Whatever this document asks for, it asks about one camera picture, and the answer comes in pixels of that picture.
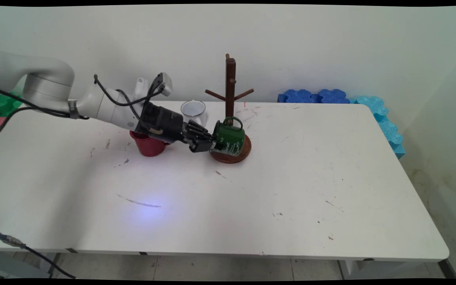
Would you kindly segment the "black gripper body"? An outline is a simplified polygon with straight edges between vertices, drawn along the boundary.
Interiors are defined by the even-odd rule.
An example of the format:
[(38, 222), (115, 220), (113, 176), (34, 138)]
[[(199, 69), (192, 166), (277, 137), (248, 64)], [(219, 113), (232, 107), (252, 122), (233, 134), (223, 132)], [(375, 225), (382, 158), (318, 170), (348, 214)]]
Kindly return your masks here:
[(183, 115), (162, 106), (148, 102), (141, 112), (136, 133), (172, 144), (176, 141), (183, 142)]

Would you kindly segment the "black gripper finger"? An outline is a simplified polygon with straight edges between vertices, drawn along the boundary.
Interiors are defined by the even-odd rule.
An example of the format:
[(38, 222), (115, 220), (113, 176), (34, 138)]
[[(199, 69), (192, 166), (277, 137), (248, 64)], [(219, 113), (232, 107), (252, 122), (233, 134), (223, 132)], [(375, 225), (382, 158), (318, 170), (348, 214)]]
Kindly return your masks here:
[(208, 130), (195, 121), (182, 123), (181, 141), (183, 143), (212, 143), (212, 135)]
[(209, 152), (212, 148), (214, 141), (212, 137), (193, 137), (188, 139), (189, 150), (192, 153)]

